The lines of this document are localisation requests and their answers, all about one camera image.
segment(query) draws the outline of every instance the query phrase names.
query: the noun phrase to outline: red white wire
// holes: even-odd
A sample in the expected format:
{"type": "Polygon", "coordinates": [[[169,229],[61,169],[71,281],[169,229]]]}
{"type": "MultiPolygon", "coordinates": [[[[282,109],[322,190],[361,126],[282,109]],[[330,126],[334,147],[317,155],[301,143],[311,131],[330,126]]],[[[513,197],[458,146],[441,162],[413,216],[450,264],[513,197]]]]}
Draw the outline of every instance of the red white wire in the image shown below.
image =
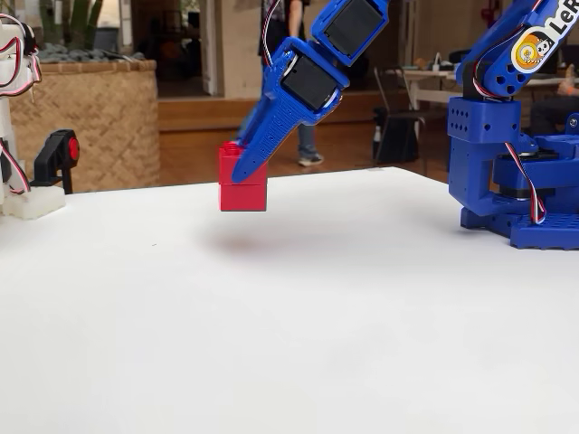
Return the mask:
{"type": "MultiPolygon", "coordinates": [[[[533,5],[531,12],[535,12],[535,10],[541,5],[541,3],[543,3],[543,0],[536,0],[535,4],[533,5]]],[[[519,27],[517,27],[517,29],[515,29],[515,31],[508,36],[506,39],[504,39],[503,41],[493,45],[492,47],[490,47],[488,50],[486,50],[480,57],[479,59],[476,61],[475,65],[474,65],[474,73],[473,73],[473,77],[472,77],[472,82],[473,85],[475,87],[475,89],[477,90],[477,92],[482,95],[483,97],[490,97],[490,98],[500,98],[498,95],[493,94],[492,92],[486,90],[485,88],[483,88],[478,82],[477,82],[477,72],[479,70],[479,64],[482,61],[482,59],[484,58],[484,56],[486,56],[489,52],[491,52],[492,50],[494,50],[495,48],[499,47],[500,45],[502,45],[505,42],[510,41],[511,39],[513,39],[515,36],[517,36],[521,30],[523,30],[525,26],[523,24],[521,24],[519,27]]]]}
{"type": "Polygon", "coordinates": [[[521,159],[519,158],[517,151],[515,151],[515,148],[509,142],[505,142],[505,146],[507,147],[510,156],[512,156],[513,160],[515,160],[515,164],[517,165],[518,170],[527,180],[528,188],[531,192],[531,222],[534,224],[541,224],[545,221],[546,217],[546,210],[545,206],[543,205],[543,201],[541,201],[541,198],[536,194],[535,186],[533,185],[531,178],[529,178],[527,175],[527,171],[525,170],[525,167],[523,167],[521,159]]]}
{"type": "MultiPolygon", "coordinates": [[[[14,82],[14,80],[16,80],[16,78],[18,77],[19,73],[21,72],[21,69],[23,66],[23,59],[24,59],[24,41],[26,39],[26,31],[24,30],[24,25],[20,21],[18,21],[13,16],[7,15],[7,14],[0,14],[0,19],[2,19],[2,18],[7,19],[9,21],[12,21],[16,25],[18,25],[18,27],[20,27],[20,30],[22,31],[22,40],[15,37],[12,40],[10,40],[4,48],[0,49],[0,53],[5,52],[5,51],[9,50],[14,44],[16,44],[16,60],[15,60],[15,66],[14,66],[14,74],[12,76],[12,79],[10,79],[10,81],[8,81],[7,83],[0,84],[0,89],[6,88],[10,84],[12,84],[14,82]]],[[[0,97],[15,97],[18,95],[22,95],[27,90],[29,90],[34,85],[34,83],[38,83],[38,82],[42,81],[42,73],[40,71],[40,64],[39,64],[38,59],[36,57],[37,53],[38,53],[38,47],[34,47],[34,52],[32,52],[29,56],[31,58],[31,70],[32,70],[33,79],[31,81],[25,80],[24,84],[16,90],[0,91],[0,97]]]]}
{"type": "Polygon", "coordinates": [[[14,159],[12,154],[10,154],[10,151],[8,151],[8,148],[6,147],[4,140],[2,138],[0,138],[0,156],[3,153],[6,156],[6,158],[8,159],[8,161],[10,162],[10,165],[15,169],[16,175],[20,179],[20,182],[23,186],[23,188],[21,190],[15,190],[14,188],[10,187],[10,191],[12,193],[15,193],[15,194],[30,192],[31,191],[30,183],[28,182],[28,178],[26,177],[26,173],[24,172],[22,167],[18,164],[18,162],[14,159]]]}
{"type": "Polygon", "coordinates": [[[268,49],[268,44],[266,41],[266,36],[268,34],[268,27],[270,26],[271,16],[273,15],[273,11],[275,8],[278,7],[280,4],[280,0],[275,0],[268,9],[268,12],[265,14],[265,19],[263,21],[263,29],[261,31],[261,40],[263,41],[263,51],[265,53],[265,64],[271,66],[271,55],[270,50],[268,49]]]}

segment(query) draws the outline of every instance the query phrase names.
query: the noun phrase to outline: red lego brick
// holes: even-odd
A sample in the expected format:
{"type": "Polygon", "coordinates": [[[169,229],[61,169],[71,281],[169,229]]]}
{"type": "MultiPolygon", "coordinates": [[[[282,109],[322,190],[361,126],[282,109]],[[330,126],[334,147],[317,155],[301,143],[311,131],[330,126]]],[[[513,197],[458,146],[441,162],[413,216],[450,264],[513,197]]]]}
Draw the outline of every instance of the red lego brick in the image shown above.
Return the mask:
{"type": "Polygon", "coordinates": [[[265,211],[267,206],[267,165],[242,183],[234,184],[231,174],[242,149],[235,142],[219,148],[219,209],[221,211],[265,211]]]}
{"type": "Polygon", "coordinates": [[[245,181],[232,183],[232,172],[242,149],[235,142],[225,142],[219,148],[219,184],[221,185],[265,185],[268,182],[267,164],[256,170],[245,181]]]}
{"type": "Polygon", "coordinates": [[[221,211],[265,211],[266,185],[220,185],[219,209],[221,211]]]}

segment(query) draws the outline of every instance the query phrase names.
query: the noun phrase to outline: wooden floor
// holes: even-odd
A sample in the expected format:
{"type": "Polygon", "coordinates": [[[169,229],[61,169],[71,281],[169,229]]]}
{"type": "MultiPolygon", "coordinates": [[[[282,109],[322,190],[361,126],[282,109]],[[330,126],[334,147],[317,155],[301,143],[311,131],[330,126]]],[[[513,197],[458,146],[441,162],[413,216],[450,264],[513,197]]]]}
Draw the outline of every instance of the wooden floor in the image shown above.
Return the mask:
{"type": "MultiPolygon", "coordinates": [[[[217,181],[217,148],[231,140],[254,104],[248,100],[176,99],[159,102],[161,184],[200,184],[217,181]]],[[[298,140],[293,133],[269,164],[269,176],[336,172],[373,166],[372,139],[379,94],[364,91],[345,95],[337,109],[316,127],[316,144],[324,156],[322,165],[302,168],[297,164],[298,140]]],[[[444,120],[429,123],[420,136],[419,152],[428,162],[427,175],[446,182],[448,137],[444,120]]],[[[422,161],[400,165],[422,172],[422,161]]]]}
{"type": "MultiPolygon", "coordinates": [[[[161,183],[199,184],[217,180],[217,147],[234,131],[173,132],[161,136],[161,183]]],[[[269,164],[269,176],[336,172],[372,167],[371,124],[321,125],[316,131],[317,146],[325,162],[315,168],[297,165],[296,134],[284,142],[269,164]]],[[[427,156],[427,175],[446,182],[448,138],[437,128],[421,135],[420,151],[427,156]]],[[[399,165],[420,173],[422,162],[399,165]]]]}

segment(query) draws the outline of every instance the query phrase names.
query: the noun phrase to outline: doorway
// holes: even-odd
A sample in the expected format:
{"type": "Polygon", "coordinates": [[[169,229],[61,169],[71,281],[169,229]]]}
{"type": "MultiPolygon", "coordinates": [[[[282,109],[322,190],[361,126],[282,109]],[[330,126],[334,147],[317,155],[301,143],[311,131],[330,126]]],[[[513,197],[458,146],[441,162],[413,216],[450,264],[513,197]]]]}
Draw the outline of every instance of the doorway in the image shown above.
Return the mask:
{"type": "Polygon", "coordinates": [[[213,1],[133,0],[135,50],[157,62],[161,99],[218,93],[213,1]],[[207,17],[211,26],[204,25],[207,17]]]}

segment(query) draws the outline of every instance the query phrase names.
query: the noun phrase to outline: shoe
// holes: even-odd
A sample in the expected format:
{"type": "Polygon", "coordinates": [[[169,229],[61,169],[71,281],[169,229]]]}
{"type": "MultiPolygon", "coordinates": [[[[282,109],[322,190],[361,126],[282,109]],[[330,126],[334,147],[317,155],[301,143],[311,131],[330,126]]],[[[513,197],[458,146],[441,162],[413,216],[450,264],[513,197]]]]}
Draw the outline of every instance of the shoe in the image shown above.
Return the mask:
{"type": "Polygon", "coordinates": [[[312,165],[321,165],[323,162],[323,156],[312,156],[311,158],[300,158],[298,164],[304,167],[310,167],[312,165]]]}

